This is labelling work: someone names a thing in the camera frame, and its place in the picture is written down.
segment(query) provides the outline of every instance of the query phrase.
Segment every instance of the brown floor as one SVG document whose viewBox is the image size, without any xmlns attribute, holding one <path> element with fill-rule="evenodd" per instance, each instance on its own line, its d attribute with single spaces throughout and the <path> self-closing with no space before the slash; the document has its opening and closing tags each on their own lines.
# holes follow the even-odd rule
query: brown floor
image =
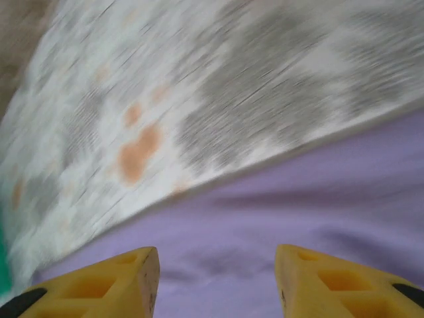
<svg viewBox="0 0 424 318">
<path fill-rule="evenodd" d="M 0 119 L 57 0 L 0 0 Z"/>
</svg>

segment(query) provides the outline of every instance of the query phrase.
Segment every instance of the blanket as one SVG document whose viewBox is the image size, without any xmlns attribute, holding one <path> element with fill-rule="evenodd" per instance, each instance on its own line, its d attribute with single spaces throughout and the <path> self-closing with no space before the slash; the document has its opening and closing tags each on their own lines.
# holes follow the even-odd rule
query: blanket
<svg viewBox="0 0 424 318">
<path fill-rule="evenodd" d="M 424 0 L 62 0 L 0 125 L 17 288 L 149 207 L 410 111 Z"/>
</svg>

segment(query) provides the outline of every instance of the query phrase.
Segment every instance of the purple cloth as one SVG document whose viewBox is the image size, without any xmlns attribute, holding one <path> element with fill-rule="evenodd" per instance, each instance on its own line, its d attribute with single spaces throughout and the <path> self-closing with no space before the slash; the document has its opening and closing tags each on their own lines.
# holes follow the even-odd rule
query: purple cloth
<svg viewBox="0 0 424 318">
<path fill-rule="evenodd" d="M 424 286 L 424 111 L 140 216 L 36 281 L 156 246 L 155 318 L 282 317 L 278 244 L 312 248 Z"/>
</svg>

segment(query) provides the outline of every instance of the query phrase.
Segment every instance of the green object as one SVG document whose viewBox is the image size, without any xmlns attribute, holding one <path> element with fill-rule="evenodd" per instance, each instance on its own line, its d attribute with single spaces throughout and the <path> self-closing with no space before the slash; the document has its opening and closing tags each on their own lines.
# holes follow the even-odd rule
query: green object
<svg viewBox="0 0 424 318">
<path fill-rule="evenodd" d="M 3 228 L 0 221 L 0 296 L 9 292 L 12 288 L 12 279 L 7 265 L 7 253 L 3 240 Z"/>
</svg>

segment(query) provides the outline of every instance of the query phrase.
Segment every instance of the black rubber tip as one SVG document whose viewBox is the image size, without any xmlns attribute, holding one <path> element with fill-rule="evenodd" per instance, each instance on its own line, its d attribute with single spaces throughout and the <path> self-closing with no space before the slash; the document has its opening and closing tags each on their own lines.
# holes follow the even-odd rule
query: black rubber tip
<svg viewBox="0 0 424 318">
<path fill-rule="evenodd" d="M 416 303 L 418 306 L 424 309 L 424 291 L 418 288 L 405 285 L 405 284 L 393 284 L 393 287 L 401 292 L 405 297 L 408 297 L 411 301 Z"/>
<path fill-rule="evenodd" d="M 21 295 L 16 296 L 5 305 L 0 307 L 0 317 L 18 318 L 42 296 L 44 296 L 46 292 L 46 288 L 36 288 L 35 290 L 30 290 L 26 293 L 22 293 Z"/>
</svg>

